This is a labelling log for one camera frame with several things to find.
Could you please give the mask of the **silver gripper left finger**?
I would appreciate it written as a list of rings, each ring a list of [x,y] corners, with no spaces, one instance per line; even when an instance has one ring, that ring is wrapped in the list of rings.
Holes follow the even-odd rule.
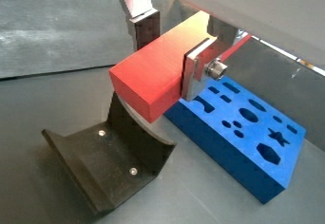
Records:
[[[161,12],[151,0],[119,0],[130,21],[135,50],[142,49],[161,36]]]

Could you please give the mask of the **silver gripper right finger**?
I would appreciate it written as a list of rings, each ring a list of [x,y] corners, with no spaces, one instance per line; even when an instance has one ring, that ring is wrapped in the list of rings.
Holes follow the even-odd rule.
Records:
[[[185,54],[181,97],[188,102],[204,90],[208,79],[218,81],[224,77],[226,55],[248,38],[245,31],[213,16],[209,18],[208,33],[210,37]]]

